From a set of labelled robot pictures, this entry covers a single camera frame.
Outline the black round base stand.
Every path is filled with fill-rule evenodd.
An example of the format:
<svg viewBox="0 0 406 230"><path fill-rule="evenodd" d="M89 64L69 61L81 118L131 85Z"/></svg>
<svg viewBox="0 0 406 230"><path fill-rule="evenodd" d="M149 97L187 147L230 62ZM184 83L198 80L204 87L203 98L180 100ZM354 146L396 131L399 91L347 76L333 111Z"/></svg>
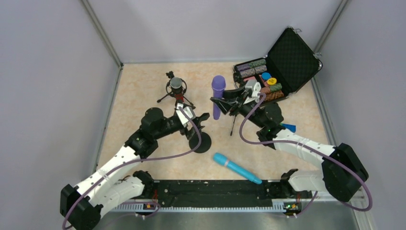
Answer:
<svg viewBox="0 0 406 230"><path fill-rule="evenodd" d="M189 147L190 149L195 149L195 153L205 153L207 152L212 146L212 139L206 132L200 133L200 138L197 134L194 134L193 137L189 140Z"/></svg>

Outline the purple toy microphone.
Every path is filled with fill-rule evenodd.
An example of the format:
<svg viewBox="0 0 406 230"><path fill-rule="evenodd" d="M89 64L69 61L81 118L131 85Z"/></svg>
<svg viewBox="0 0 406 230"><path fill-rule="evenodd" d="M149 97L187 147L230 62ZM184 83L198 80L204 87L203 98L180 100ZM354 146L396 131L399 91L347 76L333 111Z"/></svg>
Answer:
<svg viewBox="0 0 406 230"><path fill-rule="evenodd" d="M213 97L214 98L221 98L223 96L223 92L226 88L226 80L221 75L216 75L212 79L211 87L213 90ZM213 119L218 120L220 118L220 108L213 103Z"/></svg>

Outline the red glitter microphone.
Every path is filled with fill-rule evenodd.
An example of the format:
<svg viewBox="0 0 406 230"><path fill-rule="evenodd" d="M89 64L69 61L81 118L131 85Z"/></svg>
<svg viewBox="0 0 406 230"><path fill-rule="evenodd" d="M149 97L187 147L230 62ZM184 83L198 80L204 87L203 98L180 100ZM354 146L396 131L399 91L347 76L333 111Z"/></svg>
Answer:
<svg viewBox="0 0 406 230"><path fill-rule="evenodd" d="M183 80L178 77L174 77L169 81L169 87L171 89L170 96L176 99L176 102L184 102L184 88Z"/></svg>

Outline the shock mount tripod stand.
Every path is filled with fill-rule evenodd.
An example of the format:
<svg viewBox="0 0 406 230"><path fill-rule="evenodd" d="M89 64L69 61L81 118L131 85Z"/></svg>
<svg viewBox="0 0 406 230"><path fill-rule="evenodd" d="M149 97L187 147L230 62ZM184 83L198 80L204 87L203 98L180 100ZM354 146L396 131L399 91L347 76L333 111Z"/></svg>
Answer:
<svg viewBox="0 0 406 230"><path fill-rule="evenodd" d="M187 83L182 78L175 77L173 71L167 72L166 76L169 78L165 88L166 95L158 99L157 103L160 103L166 97L172 97L176 100L176 103L186 104L195 109L194 104L185 96L188 89Z"/></svg>

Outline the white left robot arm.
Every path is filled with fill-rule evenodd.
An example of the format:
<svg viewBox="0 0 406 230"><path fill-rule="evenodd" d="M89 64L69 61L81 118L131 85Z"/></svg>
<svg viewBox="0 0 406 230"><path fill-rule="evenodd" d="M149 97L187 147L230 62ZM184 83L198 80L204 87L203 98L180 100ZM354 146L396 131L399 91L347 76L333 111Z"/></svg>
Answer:
<svg viewBox="0 0 406 230"><path fill-rule="evenodd" d="M64 217L62 229L92 230L112 209L137 197L150 185L152 179L145 172L118 183L132 168L146 161L161 161L180 157L151 158L158 148L158 139L180 132L187 140L197 143L187 155L196 151L203 143L202 121L209 113L196 116L192 107L177 103L174 115L165 117L160 108L146 110L139 129L121 146L116 154L92 175L76 185L67 184L60 193L60 214Z"/></svg>

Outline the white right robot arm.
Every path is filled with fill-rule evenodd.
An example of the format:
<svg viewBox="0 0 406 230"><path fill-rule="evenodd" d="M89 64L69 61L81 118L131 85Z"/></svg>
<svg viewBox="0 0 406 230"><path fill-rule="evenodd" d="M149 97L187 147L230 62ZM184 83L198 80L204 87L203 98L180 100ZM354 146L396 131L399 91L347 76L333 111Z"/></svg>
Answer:
<svg viewBox="0 0 406 230"><path fill-rule="evenodd" d="M277 103L261 105L265 98L264 93L242 87L226 90L222 98L211 97L210 100L223 114L244 117L239 128L244 142L254 144L242 133L245 123L250 121L260 128L257 145L290 153L318 168L316 171L294 170L288 177L293 190L328 192L347 205L362 188L369 202L362 210L371 209L372 195L366 185L369 174L354 149L345 143L332 146L315 142L288 130L281 125L283 116Z"/></svg>

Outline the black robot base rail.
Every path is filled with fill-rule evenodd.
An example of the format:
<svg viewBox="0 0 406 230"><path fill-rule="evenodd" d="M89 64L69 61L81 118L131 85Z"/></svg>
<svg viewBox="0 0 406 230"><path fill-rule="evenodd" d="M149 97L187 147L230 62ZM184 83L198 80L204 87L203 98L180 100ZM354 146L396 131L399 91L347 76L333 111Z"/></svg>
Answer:
<svg viewBox="0 0 406 230"><path fill-rule="evenodd" d="M276 199L307 199L287 182L264 180L160 180L146 186L135 199L156 200L162 207L253 208L271 207Z"/></svg>

